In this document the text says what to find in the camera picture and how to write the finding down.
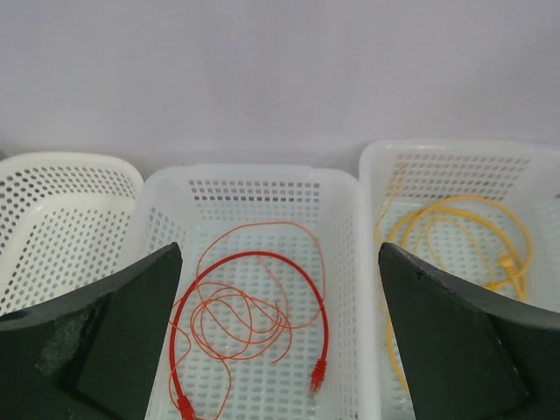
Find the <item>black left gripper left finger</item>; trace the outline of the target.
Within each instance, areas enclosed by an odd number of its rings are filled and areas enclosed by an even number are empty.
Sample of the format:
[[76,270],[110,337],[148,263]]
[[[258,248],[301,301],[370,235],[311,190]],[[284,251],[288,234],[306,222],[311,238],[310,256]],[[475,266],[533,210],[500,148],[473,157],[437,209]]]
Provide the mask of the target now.
[[3,419],[143,419],[182,268],[172,243],[1,317]]

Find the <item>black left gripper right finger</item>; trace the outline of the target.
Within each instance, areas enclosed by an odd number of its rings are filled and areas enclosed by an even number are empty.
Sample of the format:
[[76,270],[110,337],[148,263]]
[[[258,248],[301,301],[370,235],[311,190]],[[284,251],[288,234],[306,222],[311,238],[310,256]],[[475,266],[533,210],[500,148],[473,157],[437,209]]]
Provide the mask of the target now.
[[559,315],[384,242],[381,283],[418,419],[557,419]]

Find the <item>orange thin wire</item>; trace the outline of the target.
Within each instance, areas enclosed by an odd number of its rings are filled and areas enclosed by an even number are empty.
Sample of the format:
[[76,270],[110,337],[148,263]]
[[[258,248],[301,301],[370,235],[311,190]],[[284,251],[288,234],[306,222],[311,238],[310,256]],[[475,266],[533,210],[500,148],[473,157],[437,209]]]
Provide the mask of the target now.
[[[284,255],[266,250],[238,252],[220,259],[206,269],[200,267],[207,252],[211,251],[219,242],[223,241],[231,234],[242,229],[276,225],[286,225],[297,228],[305,232],[314,242],[320,260],[321,288],[314,283],[312,277],[296,262]],[[212,275],[214,271],[221,266],[238,259],[249,257],[257,258],[259,264],[268,274],[269,278],[279,287],[283,293],[283,300],[285,302],[284,309],[277,303],[271,304],[233,285],[219,282],[209,283],[206,280],[208,276]],[[288,294],[282,283],[279,282],[274,273],[270,270],[270,267],[265,263],[264,260],[266,258],[278,260],[281,263],[289,265],[310,287],[318,309],[306,323],[301,325],[293,325],[291,323],[290,300],[288,299]],[[200,255],[192,283],[183,296],[173,305],[176,311],[170,321],[168,353],[170,373],[168,379],[168,393],[171,403],[180,414],[180,417],[183,419],[198,418],[196,410],[187,396],[187,393],[183,390],[179,379],[180,363],[188,357],[194,347],[198,347],[206,356],[223,365],[227,373],[227,393],[225,397],[229,398],[233,386],[233,376],[229,366],[230,361],[251,361],[273,347],[283,336],[284,332],[288,332],[289,335],[292,336],[296,330],[304,329],[314,323],[316,318],[321,318],[323,326],[323,345],[320,356],[311,371],[309,382],[309,395],[311,398],[316,397],[326,378],[328,366],[327,357],[330,345],[330,326],[325,305],[325,296],[325,258],[319,239],[304,225],[287,220],[254,222],[238,225],[216,237],[213,242],[207,246],[205,252]],[[214,314],[213,305],[216,303],[226,306],[237,321],[241,323],[242,327],[248,331],[245,338],[234,335],[225,328]],[[210,316],[213,322],[218,325],[229,338],[242,344],[242,348],[238,353],[225,354],[218,351],[217,348],[211,344],[204,327],[206,315]]]

